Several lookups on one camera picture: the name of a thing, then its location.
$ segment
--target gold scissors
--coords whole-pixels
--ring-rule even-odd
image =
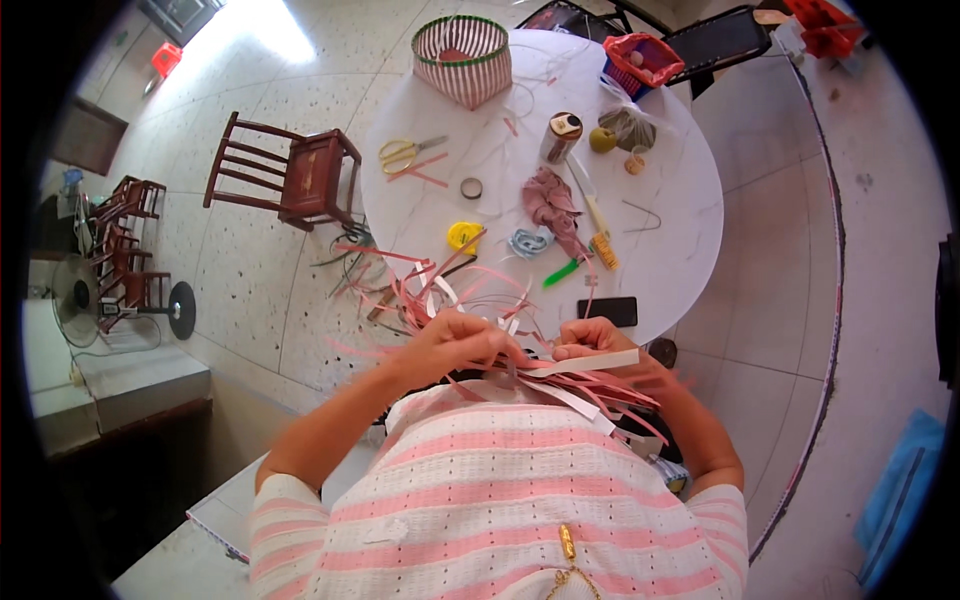
[[[380,146],[380,164],[383,166],[383,172],[387,175],[393,175],[394,173],[399,173],[400,171],[406,169],[414,163],[414,159],[417,158],[417,155],[421,150],[426,150],[427,148],[433,148],[434,146],[439,146],[446,142],[449,138],[447,135],[440,135],[438,137],[431,137],[425,142],[415,144],[409,139],[392,139],[383,146]],[[394,163],[402,163],[397,169],[391,170],[387,165]]]

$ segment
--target smartphone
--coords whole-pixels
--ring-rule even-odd
[[[594,298],[589,316],[607,317],[617,327],[633,327],[636,325],[636,296]],[[586,300],[577,300],[577,318],[588,318]]]

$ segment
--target right hand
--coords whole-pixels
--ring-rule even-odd
[[[553,359],[560,361],[632,348],[639,350],[640,362],[629,367],[610,369],[611,373],[626,377],[657,372],[660,375],[668,375],[667,380],[672,379],[673,376],[663,365],[647,354],[646,350],[634,344],[633,340],[625,336],[606,317],[577,319],[560,325],[560,338],[555,341]]]

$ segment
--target woman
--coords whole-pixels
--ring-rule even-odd
[[[627,348],[595,318],[564,324],[553,356]],[[644,383],[693,476],[685,504],[579,413],[483,380],[461,385],[486,402],[448,385],[397,402],[367,474],[332,512],[321,504],[316,490],[397,398],[498,353],[526,360],[487,321],[441,312],[280,436],[256,474],[257,597],[741,597],[743,467],[716,417],[643,350],[615,372],[657,376]]]

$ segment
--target woven basket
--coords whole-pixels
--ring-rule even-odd
[[[414,35],[414,73],[470,110],[513,83],[507,30],[480,16],[430,21]],[[460,60],[443,60],[454,55]]]

